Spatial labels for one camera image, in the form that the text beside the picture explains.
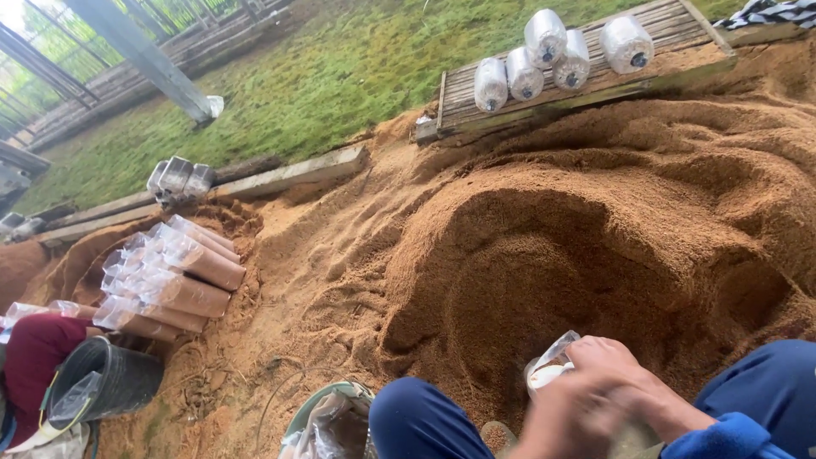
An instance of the sawdust pile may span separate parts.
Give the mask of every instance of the sawdust pile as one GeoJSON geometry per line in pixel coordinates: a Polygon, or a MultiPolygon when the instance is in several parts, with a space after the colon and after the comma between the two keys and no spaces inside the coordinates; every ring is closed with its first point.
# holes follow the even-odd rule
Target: sawdust pile
{"type": "Polygon", "coordinates": [[[0,314],[18,301],[51,259],[39,243],[0,246],[0,314]]]}
{"type": "MultiPolygon", "coordinates": [[[[694,91],[523,136],[419,149],[418,113],[381,125],[371,169],[245,204],[264,226],[244,233],[241,294],[170,357],[154,403],[103,424],[100,453],[256,457],[260,428],[275,457],[336,376],[295,376],[261,424],[264,406],[316,366],[423,377],[517,432],[521,370],[570,328],[620,339],[686,398],[762,343],[816,340],[814,56],[812,38],[745,50],[694,91]]],[[[73,250],[62,296],[101,256],[73,250]]]]}

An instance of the ground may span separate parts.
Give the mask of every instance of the ground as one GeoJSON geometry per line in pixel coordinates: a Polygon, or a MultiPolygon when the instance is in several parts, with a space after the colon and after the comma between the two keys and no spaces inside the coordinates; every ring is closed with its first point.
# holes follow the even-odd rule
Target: ground
{"type": "MultiPolygon", "coordinates": [[[[312,18],[302,29],[196,81],[227,101],[211,126],[194,131],[180,109],[154,99],[44,152],[55,165],[15,210],[122,198],[141,191],[156,162],[173,154],[214,167],[270,153],[298,161],[426,104],[442,71],[519,46],[540,8],[582,25],[644,2],[297,0],[293,12],[312,18]]],[[[743,0],[694,3],[719,18],[743,0]]]]}
{"type": "MultiPolygon", "coordinates": [[[[422,377],[518,433],[524,366],[571,328],[686,399],[761,344],[816,341],[816,37],[739,55],[681,94],[480,139],[420,148],[406,112],[360,174],[184,209],[235,240],[244,284],[204,333],[153,349],[162,388],[102,423],[100,455],[276,457],[337,378],[317,367],[374,390],[422,377]]],[[[31,268],[22,300],[90,303],[108,253],[161,218],[31,268]]]]}

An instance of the wooden pallet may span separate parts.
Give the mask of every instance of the wooden pallet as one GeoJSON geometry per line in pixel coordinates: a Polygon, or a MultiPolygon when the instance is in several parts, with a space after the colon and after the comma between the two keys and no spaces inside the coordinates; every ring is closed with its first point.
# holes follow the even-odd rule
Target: wooden pallet
{"type": "MultiPolygon", "coordinates": [[[[731,46],[687,0],[657,0],[581,28],[592,63],[590,77],[578,91],[555,87],[552,72],[544,72],[541,95],[521,102],[512,97],[495,114],[479,111],[473,101],[473,75],[478,62],[442,74],[439,95],[438,138],[516,123],[553,111],[573,109],[605,100],[684,84],[736,64],[731,46]],[[601,53],[598,36],[604,24],[619,16],[633,15],[654,40],[655,57],[640,72],[618,75],[601,53]]],[[[496,57],[504,60],[507,52],[496,57]]]]}

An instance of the striped cloth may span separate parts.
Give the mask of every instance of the striped cloth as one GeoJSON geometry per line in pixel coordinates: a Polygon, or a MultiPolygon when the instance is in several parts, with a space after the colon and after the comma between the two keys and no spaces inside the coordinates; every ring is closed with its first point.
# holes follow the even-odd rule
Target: striped cloth
{"type": "Polygon", "coordinates": [[[715,27],[739,29],[751,24],[792,22],[805,29],[816,26],[816,0],[776,3],[774,0],[749,0],[729,19],[718,20],[715,27]]]}

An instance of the blue pants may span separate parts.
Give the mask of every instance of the blue pants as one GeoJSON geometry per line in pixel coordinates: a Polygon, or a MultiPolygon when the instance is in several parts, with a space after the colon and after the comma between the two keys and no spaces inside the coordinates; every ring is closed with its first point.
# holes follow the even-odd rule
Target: blue pants
{"type": "MultiPolygon", "coordinates": [[[[816,446],[816,343],[776,341],[711,380],[694,406],[718,417],[741,412],[796,459],[816,446]]],[[[369,415],[380,459],[493,459],[468,415],[439,389],[413,377],[386,385],[369,415]]]]}

